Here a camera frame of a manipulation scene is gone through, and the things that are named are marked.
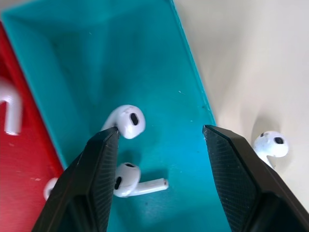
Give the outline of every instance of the teal tray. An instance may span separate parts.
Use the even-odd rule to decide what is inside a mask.
[[[63,167],[114,108],[144,112],[118,161],[170,186],[114,197],[109,232],[230,231],[202,134],[215,121],[172,1],[40,0],[2,19]]]

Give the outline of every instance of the wireless earbud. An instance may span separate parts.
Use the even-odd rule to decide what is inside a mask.
[[[112,111],[101,131],[115,126],[126,139],[133,139],[145,130],[146,121],[138,107],[122,105]]]
[[[22,99],[12,84],[0,77],[0,104],[2,102],[6,102],[4,131],[18,135],[22,126]]]
[[[114,195],[117,197],[138,196],[166,190],[169,187],[169,182],[164,178],[142,183],[139,181],[139,167],[132,163],[122,163],[116,169]]]
[[[43,196],[45,198],[45,200],[47,201],[47,199],[49,198],[49,195],[51,193],[51,191],[53,190],[53,188],[55,187],[56,183],[57,183],[58,178],[52,178],[50,179],[47,184],[45,185],[45,188],[43,190]]]
[[[253,149],[262,161],[268,164],[269,167],[274,168],[267,156],[286,156],[289,151],[289,146],[286,138],[279,132],[266,131],[255,140]]]

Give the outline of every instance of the black sensor dot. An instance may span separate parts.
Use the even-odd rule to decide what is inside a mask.
[[[121,178],[121,177],[118,177],[118,178],[116,179],[115,189],[119,189],[119,186],[120,186],[121,181],[122,181],[122,178]]]
[[[130,163],[126,163],[126,166],[134,168],[134,166],[132,164],[130,164]]]
[[[132,120],[134,126],[136,126],[136,125],[139,123],[139,119],[137,118],[136,114],[134,114],[134,113],[131,114],[131,115],[130,115],[130,118],[131,118],[131,120]]]
[[[277,144],[283,144],[284,143],[284,140],[280,137],[276,137],[274,138],[274,141],[277,143]]]

